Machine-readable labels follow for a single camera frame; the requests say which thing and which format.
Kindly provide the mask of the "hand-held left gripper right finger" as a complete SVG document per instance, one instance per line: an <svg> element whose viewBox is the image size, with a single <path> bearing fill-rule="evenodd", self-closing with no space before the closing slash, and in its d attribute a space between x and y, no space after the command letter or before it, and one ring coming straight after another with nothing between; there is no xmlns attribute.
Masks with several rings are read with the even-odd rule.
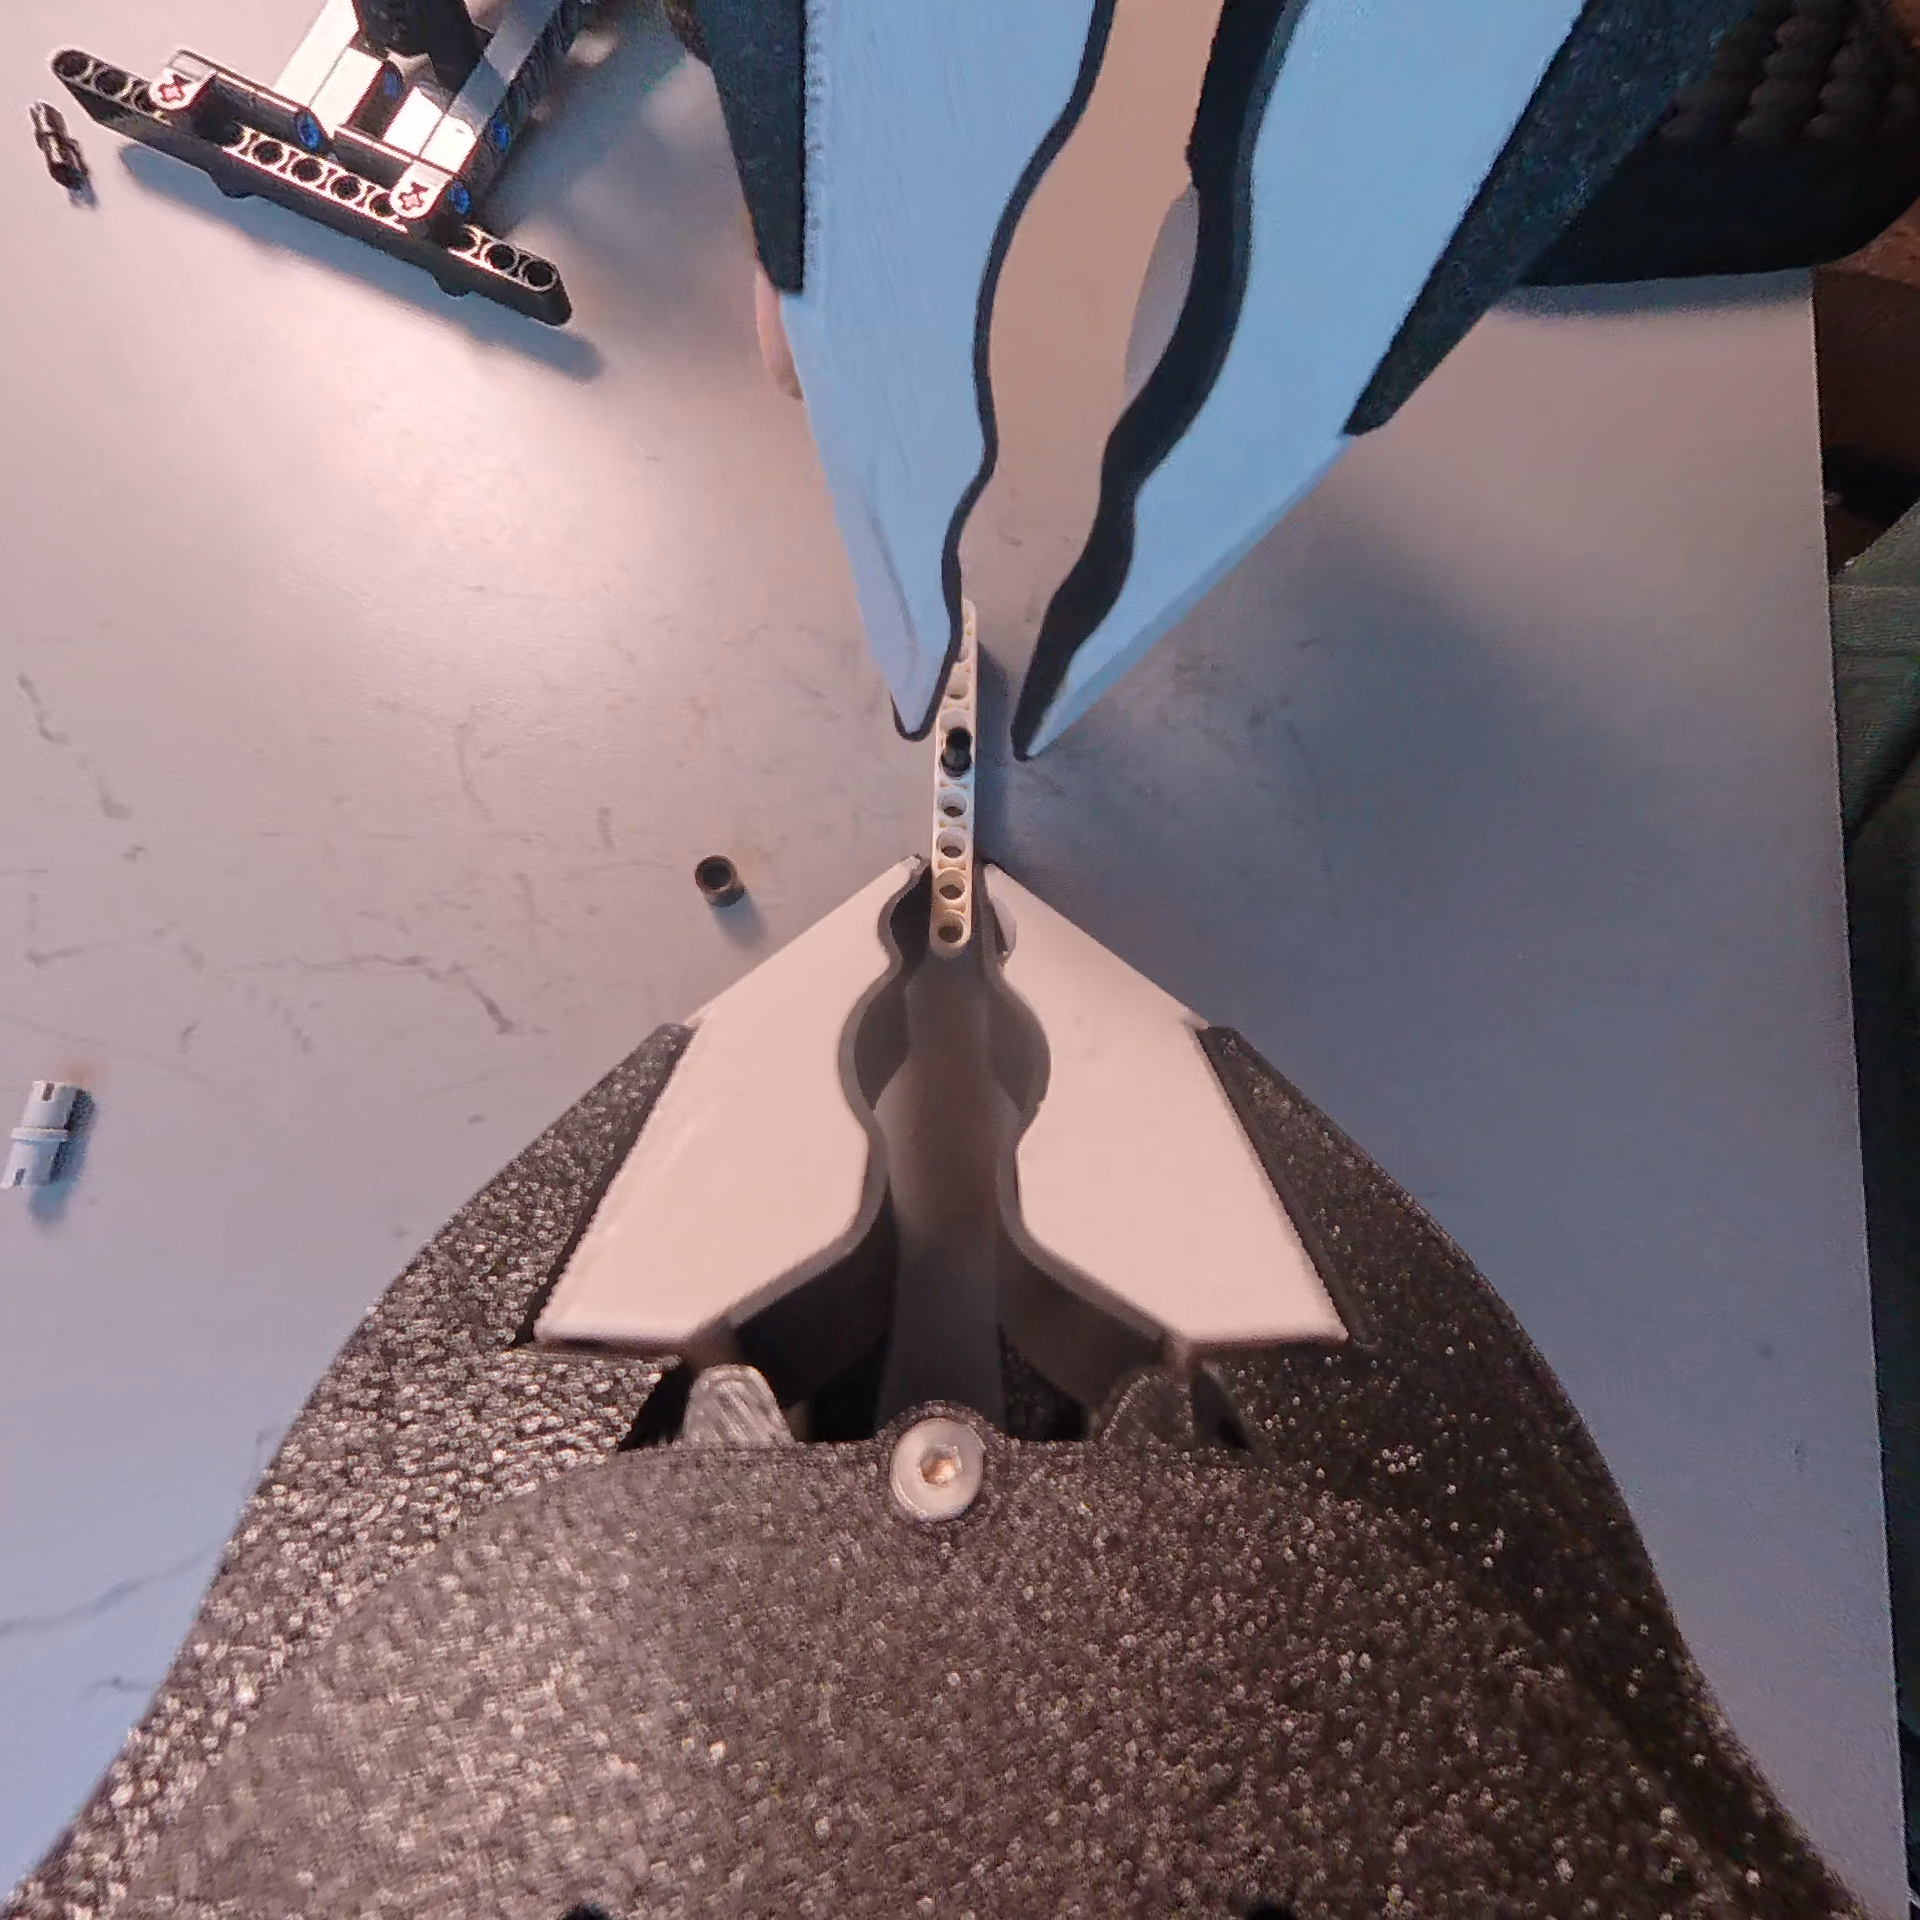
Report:
<svg viewBox="0 0 1920 1920"><path fill-rule="evenodd" d="M997 1069L1017 1110L1001 1317L1043 1372L1188 1370L1349 1331L1202 1022L999 868Z"/></svg>

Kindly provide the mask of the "light grey brick connector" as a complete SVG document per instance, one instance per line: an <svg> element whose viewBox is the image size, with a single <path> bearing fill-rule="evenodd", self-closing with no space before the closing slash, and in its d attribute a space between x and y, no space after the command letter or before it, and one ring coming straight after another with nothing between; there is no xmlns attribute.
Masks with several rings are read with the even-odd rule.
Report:
<svg viewBox="0 0 1920 1920"><path fill-rule="evenodd" d="M4 1190L37 1190L65 1181L88 1117L90 1095L59 1079L30 1082L19 1117L8 1132Z"/></svg>

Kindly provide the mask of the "white perforated brick beam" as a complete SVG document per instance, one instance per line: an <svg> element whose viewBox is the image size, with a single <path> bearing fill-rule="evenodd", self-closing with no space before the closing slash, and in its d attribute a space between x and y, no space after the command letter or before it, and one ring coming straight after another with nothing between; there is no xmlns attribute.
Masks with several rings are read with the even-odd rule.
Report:
<svg viewBox="0 0 1920 1920"><path fill-rule="evenodd" d="M973 941L975 776L977 776L977 615L962 599L962 637L948 668L933 738L933 833L929 861L929 949L964 954Z"/></svg>

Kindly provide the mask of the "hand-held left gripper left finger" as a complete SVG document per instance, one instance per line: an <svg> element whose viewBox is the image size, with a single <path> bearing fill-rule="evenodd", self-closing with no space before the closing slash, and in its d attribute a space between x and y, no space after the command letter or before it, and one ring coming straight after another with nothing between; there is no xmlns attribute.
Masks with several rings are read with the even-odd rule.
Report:
<svg viewBox="0 0 1920 1920"><path fill-rule="evenodd" d="M546 1346L851 1363L893 1313L876 1101L902 1068L911 855L691 1018L539 1308Z"/></svg>

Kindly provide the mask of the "toy brick truck model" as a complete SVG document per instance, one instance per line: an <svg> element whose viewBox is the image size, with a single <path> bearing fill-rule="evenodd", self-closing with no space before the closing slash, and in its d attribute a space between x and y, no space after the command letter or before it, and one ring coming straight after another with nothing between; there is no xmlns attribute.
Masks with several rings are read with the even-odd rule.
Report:
<svg viewBox="0 0 1920 1920"><path fill-rule="evenodd" d="M482 227L499 170L589 25L589 1L327 1L268 84L178 49L145 78L79 47L52 73L112 131L206 172L231 197L407 258L453 296L570 320L559 269Z"/></svg>

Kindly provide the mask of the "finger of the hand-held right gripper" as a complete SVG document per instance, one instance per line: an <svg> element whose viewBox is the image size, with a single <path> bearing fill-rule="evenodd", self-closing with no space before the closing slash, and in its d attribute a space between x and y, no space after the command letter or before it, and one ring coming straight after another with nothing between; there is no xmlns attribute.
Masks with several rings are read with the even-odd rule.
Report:
<svg viewBox="0 0 1920 1920"><path fill-rule="evenodd" d="M1059 738L1342 454L1345 426L1569 36L1572 1L1224 3L1171 338L1012 721Z"/></svg>
<svg viewBox="0 0 1920 1920"><path fill-rule="evenodd" d="M1114 5L808 1L805 278L785 335L863 628L922 736L962 630L959 538L997 461L1001 263L1098 75Z"/></svg>

